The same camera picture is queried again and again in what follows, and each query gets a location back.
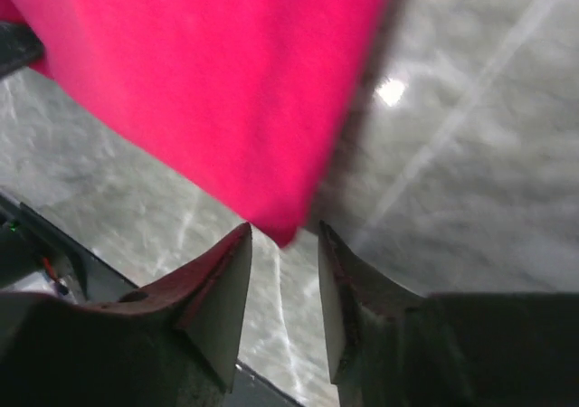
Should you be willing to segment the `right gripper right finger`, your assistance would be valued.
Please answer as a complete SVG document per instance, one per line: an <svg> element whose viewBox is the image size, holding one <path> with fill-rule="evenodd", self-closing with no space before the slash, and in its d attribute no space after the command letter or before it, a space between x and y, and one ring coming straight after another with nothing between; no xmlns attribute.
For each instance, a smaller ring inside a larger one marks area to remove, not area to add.
<svg viewBox="0 0 579 407"><path fill-rule="evenodd" d="M574 293L422 297L318 232L329 377L344 406L575 406Z"/></svg>

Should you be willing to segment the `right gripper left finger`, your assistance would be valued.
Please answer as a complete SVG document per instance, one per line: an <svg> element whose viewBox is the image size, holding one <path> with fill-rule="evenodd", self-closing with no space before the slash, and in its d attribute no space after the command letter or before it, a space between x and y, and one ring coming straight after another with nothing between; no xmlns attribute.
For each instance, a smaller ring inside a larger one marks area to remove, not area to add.
<svg viewBox="0 0 579 407"><path fill-rule="evenodd" d="M241 224L122 298L1 297L4 406L220 406L231 391L252 264Z"/></svg>

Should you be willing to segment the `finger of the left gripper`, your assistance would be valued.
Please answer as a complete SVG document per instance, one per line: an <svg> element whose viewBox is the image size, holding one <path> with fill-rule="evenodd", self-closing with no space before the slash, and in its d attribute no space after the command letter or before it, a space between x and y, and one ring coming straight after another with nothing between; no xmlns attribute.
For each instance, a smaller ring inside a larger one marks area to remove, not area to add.
<svg viewBox="0 0 579 407"><path fill-rule="evenodd" d="M0 24L0 77L40 60L44 46L26 24L2 21Z"/></svg>

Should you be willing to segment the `magenta pink t-shirt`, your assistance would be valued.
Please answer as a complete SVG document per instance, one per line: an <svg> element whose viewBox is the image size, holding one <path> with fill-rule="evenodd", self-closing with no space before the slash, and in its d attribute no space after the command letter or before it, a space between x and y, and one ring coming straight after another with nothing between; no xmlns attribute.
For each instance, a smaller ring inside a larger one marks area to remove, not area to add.
<svg viewBox="0 0 579 407"><path fill-rule="evenodd" d="M244 220L289 244L356 92L385 0L1 0L36 70Z"/></svg>

